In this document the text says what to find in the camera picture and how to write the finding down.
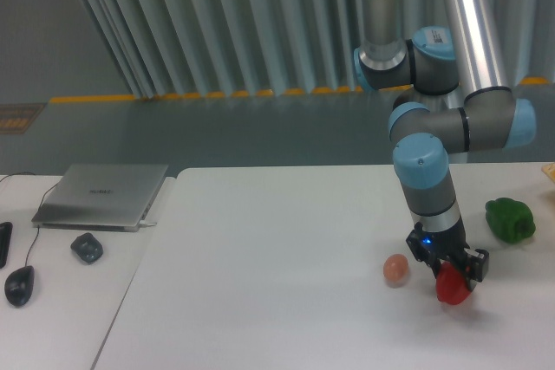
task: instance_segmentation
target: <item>green bell pepper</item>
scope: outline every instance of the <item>green bell pepper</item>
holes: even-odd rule
[[[531,237],[536,231],[528,205],[510,198],[488,201],[486,221],[493,234],[506,243],[518,243]]]

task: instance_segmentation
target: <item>blue joint cap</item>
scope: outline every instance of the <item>blue joint cap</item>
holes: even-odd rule
[[[416,110],[417,108],[423,108],[424,110],[429,109],[421,103],[417,103],[415,101],[410,101],[409,103],[403,103],[400,106],[396,107],[393,112],[389,115],[389,123],[388,123],[388,131],[389,137],[391,137],[391,129],[393,129],[393,125],[395,122],[403,116],[405,113],[410,112],[411,110]]]
[[[527,99],[517,99],[513,124],[505,147],[528,145],[536,137],[536,112]]]
[[[449,172],[449,157],[441,140],[430,133],[404,137],[393,151],[393,166],[401,183],[417,190],[438,185]]]
[[[359,49],[360,48],[357,48],[353,52],[353,63],[355,64],[356,79],[358,80],[358,84],[361,86],[362,90],[364,90],[366,92],[374,91],[374,89],[366,81],[366,76],[364,75],[364,72],[362,71],[361,60],[358,56]]]
[[[413,45],[421,53],[437,60],[454,61],[453,38],[448,28],[427,26],[413,35]]]

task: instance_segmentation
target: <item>black object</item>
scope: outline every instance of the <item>black object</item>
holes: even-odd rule
[[[76,238],[71,244],[71,250],[87,264],[96,262],[104,253],[102,244],[90,233],[85,233]]]
[[[0,224],[0,269],[6,265],[8,260],[8,249],[10,248],[12,223]]]
[[[33,294],[34,282],[35,269],[32,266],[24,266],[11,272],[3,286],[8,302],[14,307],[25,305]]]
[[[470,291],[477,282],[484,280],[489,269],[487,250],[470,250],[466,243],[462,245],[466,246],[464,249],[457,249],[461,245],[453,233],[427,233],[422,230],[421,223],[416,223],[406,241],[415,259],[429,266],[436,278],[440,272],[441,261],[450,262],[465,278]]]

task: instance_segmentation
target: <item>laptop lid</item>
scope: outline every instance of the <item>laptop lid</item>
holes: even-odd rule
[[[33,217],[33,225],[137,231],[166,165],[72,165]]]

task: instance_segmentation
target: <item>yellow stripe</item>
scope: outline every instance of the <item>yellow stripe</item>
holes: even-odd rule
[[[135,98],[131,94],[117,95],[83,95],[70,97],[52,97],[50,103],[83,103],[90,101],[133,101]]]
[[[390,87],[390,88],[381,88],[380,91],[405,91],[409,88],[410,86],[397,86],[397,87]]]
[[[531,84],[551,84],[549,80],[544,77],[526,77],[521,82],[521,85],[527,86]]]
[[[304,90],[302,88],[289,88],[284,91],[284,95],[303,95]]]
[[[552,84],[549,80],[544,77],[526,77],[521,82],[520,85],[538,85],[538,84]],[[410,86],[398,86],[392,88],[383,88],[380,91],[403,91]],[[336,94],[336,93],[350,93],[353,91],[349,86],[340,86],[336,90],[329,87],[316,87],[311,93],[312,94]],[[356,86],[356,93],[361,93],[362,88]],[[305,91],[301,88],[289,88],[285,90],[285,95],[303,95]],[[270,97],[274,95],[274,92],[270,89],[259,90],[255,94],[257,97]],[[249,97],[249,92],[246,90],[235,91],[230,97]],[[169,93],[161,96],[156,96],[153,99],[139,99],[143,101],[148,100],[182,100],[182,99],[201,99],[202,95],[200,93]],[[211,91],[206,94],[208,99],[223,99],[225,94],[221,91]],[[52,97],[50,103],[89,103],[89,102],[102,102],[102,101],[134,101],[135,99],[131,94],[115,94],[115,95],[83,95],[83,96],[68,96],[68,97]]]
[[[271,95],[274,95],[274,92],[272,90],[259,90],[259,91],[257,91],[257,97],[269,97]]]
[[[211,91],[210,93],[206,93],[207,99],[224,99],[225,94],[223,91]]]

